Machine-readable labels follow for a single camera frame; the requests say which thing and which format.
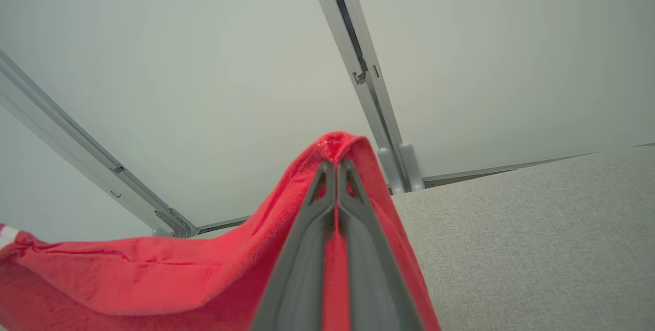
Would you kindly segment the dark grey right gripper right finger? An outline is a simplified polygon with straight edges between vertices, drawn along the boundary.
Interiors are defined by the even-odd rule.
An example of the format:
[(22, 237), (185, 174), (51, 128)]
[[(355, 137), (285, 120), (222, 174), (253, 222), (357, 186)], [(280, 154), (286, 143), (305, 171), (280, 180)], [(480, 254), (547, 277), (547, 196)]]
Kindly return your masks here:
[(351, 330), (424, 330), (423, 321), (354, 162), (337, 168), (340, 232), (347, 245)]

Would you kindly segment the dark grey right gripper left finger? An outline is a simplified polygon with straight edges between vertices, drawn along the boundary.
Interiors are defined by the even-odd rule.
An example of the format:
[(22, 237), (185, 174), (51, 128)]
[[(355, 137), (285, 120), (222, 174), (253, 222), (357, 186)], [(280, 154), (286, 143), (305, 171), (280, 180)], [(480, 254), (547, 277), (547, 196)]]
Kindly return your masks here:
[(297, 212), (251, 330), (321, 330), (326, 243), (334, 235), (336, 168), (323, 161)]

